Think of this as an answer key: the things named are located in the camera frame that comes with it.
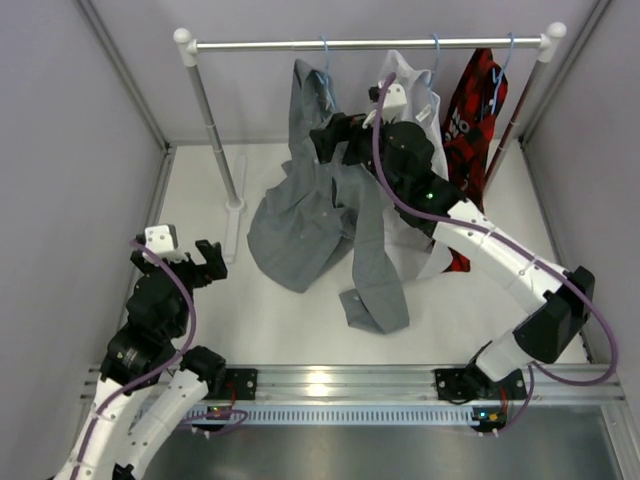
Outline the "light blue wire hanger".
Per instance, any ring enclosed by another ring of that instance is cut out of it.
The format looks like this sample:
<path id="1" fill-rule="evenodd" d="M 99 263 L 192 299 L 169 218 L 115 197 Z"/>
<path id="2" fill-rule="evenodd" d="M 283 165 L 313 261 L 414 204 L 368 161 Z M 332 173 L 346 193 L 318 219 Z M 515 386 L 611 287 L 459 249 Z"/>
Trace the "light blue wire hanger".
<path id="1" fill-rule="evenodd" d="M 333 111 L 336 109 L 336 102 L 332 94 L 331 77 L 330 77 L 330 50 L 325 36 L 320 36 L 319 39 L 323 44 L 323 51 L 325 55 L 325 63 L 322 71 L 316 72 L 316 77 L 323 86 L 325 94 L 325 104 L 327 111 Z"/>

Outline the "grey button-up shirt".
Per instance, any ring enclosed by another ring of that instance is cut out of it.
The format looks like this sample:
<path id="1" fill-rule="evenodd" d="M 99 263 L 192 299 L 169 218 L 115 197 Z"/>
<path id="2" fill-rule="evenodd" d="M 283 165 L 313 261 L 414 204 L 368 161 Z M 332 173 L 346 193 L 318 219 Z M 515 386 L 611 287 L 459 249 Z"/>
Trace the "grey button-up shirt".
<path id="1" fill-rule="evenodd" d="M 312 130 L 328 124 L 334 108 L 320 73 L 298 59 L 289 104 L 290 159 L 285 178 L 266 191 L 247 242 L 258 268 L 296 293 L 306 292 L 347 254 L 354 286 L 340 293 L 347 324 L 390 334 L 409 326 L 401 280 L 385 251 L 383 202 L 377 182 L 361 165 L 342 164 L 344 147 L 327 164 L 318 160 Z"/>

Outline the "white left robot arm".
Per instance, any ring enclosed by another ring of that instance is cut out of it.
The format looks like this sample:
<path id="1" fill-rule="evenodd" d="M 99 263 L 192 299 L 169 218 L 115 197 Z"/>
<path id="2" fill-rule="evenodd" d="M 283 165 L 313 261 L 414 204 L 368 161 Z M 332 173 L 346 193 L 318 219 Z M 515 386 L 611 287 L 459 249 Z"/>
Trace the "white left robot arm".
<path id="1" fill-rule="evenodd" d="M 140 271 L 127 320 L 107 345 L 92 406 L 59 479 L 139 479 L 167 436 L 199 400 L 226 386 L 226 361 L 193 343 L 194 292 L 228 275 L 221 246 L 195 243 L 197 264 L 176 243 L 131 243 Z"/>

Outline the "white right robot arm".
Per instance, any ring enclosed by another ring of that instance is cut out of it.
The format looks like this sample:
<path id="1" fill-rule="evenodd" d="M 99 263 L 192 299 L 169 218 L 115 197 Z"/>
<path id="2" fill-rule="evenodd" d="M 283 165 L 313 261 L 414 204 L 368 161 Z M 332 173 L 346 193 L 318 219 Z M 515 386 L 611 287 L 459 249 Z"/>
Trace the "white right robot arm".
<path id="1" fill-rule="evenodd" d="M 497 228 L 460 188 L 433 171 L 434 146 L 417 124 L 336 113 L 310 139 L 322 163 L 344 145 L 343 164 L 369 170 L 406 223 L 467 257 L 524 310 L 517 326 L 457 370 L 456 395 L 487 398 L 516 371 L 555 363 L 593 314 L 594 275 L 584 267 L 568 271 L 548 263 Z"/>

